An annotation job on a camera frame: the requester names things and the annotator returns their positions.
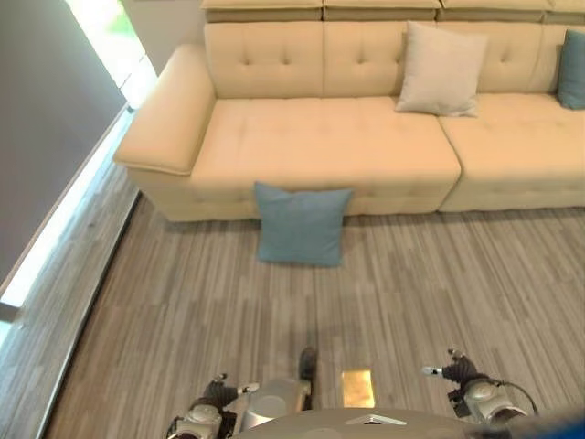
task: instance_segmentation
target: gray wall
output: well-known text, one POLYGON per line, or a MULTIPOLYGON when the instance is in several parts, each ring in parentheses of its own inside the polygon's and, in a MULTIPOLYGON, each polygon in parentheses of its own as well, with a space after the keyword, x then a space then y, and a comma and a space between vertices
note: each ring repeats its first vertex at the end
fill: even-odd
POLYGON ((65 0, 0 1, 0 63, 2 283, 125 99, 65 0))

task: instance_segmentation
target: wall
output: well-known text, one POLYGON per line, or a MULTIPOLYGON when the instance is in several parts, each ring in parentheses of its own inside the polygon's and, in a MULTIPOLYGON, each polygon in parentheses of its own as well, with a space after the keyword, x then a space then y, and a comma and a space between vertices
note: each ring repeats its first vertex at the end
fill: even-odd
POLYGON ((184 41, 203 42, 199 0, 122 0, 156 73, 184 41))
POLYGON ((0 283, 124 106, 64 0, 0 2, 0 283))

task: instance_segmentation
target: blue throw pillow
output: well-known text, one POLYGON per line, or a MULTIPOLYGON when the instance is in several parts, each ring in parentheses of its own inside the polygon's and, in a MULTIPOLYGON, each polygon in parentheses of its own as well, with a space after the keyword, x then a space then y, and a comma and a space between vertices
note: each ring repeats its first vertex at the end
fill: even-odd
POLYGON ((262 217, 258 257, 265 262, 335 266, 351 189, 289 193, 255 183, 262 217))
POLYGON ((560 53, 558 100, 571 110, 585 109, 585 34, 567 30, 560 53))

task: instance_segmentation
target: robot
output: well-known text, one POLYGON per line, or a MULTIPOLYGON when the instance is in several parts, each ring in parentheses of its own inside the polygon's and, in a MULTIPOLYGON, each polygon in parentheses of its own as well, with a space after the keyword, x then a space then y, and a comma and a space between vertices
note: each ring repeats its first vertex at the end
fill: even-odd
POLYGON ((452 358, 451 365, 445 368, 425 367, 422 372, 457 384, 458 387, 449 392, 447 397, 458 418, 472 416, 475 424, 424 412, 395 409, 314 411, 312 406, 317 354, 313 348, 306 348, 299 361, 297 380, 280 379, 264 386, 252 383, 233 388, 225 385, 226 374, 219 375, 208 384, 203 396, 193 402, 187 414, 173 420, 166 439, 535 437, 529 435, 529 432, 533 434, 537 430, 535 423, 518 421, 520 418, 535 418, 528 418, 527 413, 515 407, 502 392, 505 386, 521 390, 530 400, 534 414, 538 415, 537 406, 524 389, 514 383, 495 380, 478 372, 473 362, 459 350, 449 349, 448 352, 452 358), (249 395, 249 401, 235 434, 237 415, 226 408, 240 395, 245 394, 249 395))

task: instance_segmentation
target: white throw pillow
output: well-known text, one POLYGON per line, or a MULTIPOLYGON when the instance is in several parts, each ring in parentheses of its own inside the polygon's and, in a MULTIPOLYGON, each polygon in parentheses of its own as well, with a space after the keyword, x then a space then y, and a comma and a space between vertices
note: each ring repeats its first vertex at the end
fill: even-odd
POLYGON ((477 116, 475 94, 487 37, 409 21, 404 84, 397 112, 477 116))

